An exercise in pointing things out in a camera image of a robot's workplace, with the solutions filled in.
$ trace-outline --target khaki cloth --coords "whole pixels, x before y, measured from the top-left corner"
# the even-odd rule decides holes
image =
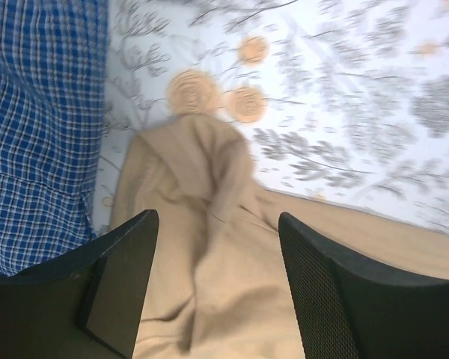
[[[449,237],[266,191],[252,175],[244,138],[205,115],[132,142],[112,226],[144,209],[160,218],[134,358],[303,358],[283,211],[370,257],[449,278]]]

